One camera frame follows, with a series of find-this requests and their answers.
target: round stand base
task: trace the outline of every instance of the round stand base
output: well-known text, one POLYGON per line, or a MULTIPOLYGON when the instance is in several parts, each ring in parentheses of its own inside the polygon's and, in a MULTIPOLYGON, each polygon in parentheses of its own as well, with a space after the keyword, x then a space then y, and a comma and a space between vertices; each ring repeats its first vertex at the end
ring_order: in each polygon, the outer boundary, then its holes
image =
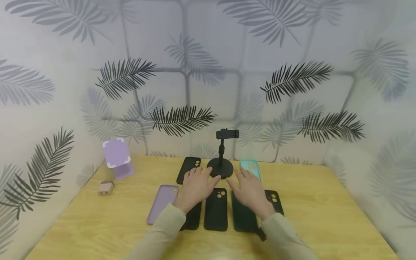
POLYGON ((223 165, 220 167, 218 166, 220 159, 214 158, 209 161, 207 167, 212 167, 211 177, 215 177, 217 175, 221 176, 221 179, 225 179, 230 177, 233 174, 234 167, 231 162, 227 159, 223 159, 223 165))

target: person's left hand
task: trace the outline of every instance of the person's left hand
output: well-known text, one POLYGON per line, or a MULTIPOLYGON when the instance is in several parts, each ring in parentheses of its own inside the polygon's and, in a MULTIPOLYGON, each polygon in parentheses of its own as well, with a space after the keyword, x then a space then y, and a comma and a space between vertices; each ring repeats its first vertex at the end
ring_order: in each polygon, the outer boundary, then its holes
POLYGON ((221 176, 215 176, 208 182, 212 167, 208 167, 203 173, 202 167, 193 168, 185 174, 182 190, 176 197, 173 205, 185 213, 188 213, 196 204, 205 200, 220 181, 221 176))

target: lavender tablet stand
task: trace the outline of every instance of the lavender tablet stand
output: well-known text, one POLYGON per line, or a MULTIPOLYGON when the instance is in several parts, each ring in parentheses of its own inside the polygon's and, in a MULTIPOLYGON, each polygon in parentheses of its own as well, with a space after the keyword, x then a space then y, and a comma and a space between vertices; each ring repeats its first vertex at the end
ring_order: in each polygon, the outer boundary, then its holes
POLYGON ((113 169, 116 181, 124 179, 134 173, 130 161, 130 153, 123 138, 110 139, 103 143, 103 151, 107 167, 113 169))

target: sleeve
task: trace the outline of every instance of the sleeve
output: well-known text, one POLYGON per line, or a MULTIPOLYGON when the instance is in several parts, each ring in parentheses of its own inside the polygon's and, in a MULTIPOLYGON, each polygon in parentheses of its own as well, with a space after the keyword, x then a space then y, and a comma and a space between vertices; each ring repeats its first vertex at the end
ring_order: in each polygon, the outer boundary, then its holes
POLYGON ((312 250, 300 239, 292 224, 280 213, 262 222, 262 229, 276 253, 284 260, 317 260, 312 250))
POLYGON ((159 260, 185 221, 186 214, 168 204, 126 260, 159 260))

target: wooden table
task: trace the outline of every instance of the wooden table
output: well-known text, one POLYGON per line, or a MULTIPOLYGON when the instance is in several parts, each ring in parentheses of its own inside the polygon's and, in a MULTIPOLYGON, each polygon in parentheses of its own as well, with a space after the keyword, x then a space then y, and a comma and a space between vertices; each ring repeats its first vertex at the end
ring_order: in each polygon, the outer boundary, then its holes
MULTIPOLYGON (((117 181, 110 196, 97 195, 99 183, 113 178, 103 164, 26 259, 124 259, 150 228, 146 218, 159 186, 176 184, 183 159, 132 156, 131 161, 135 174, 117 181)), ((329 168, 260 162, 259 170, 265 189, 279 192, 286 217, 319 259, 397 259, 329 168)), ((275 259, 256 235, 234 231, 230 187, 225 180, 217 187, 228 190, 228 230, 203 228, 203 204, 199 229, 180 232, 164 259, 275 259)))

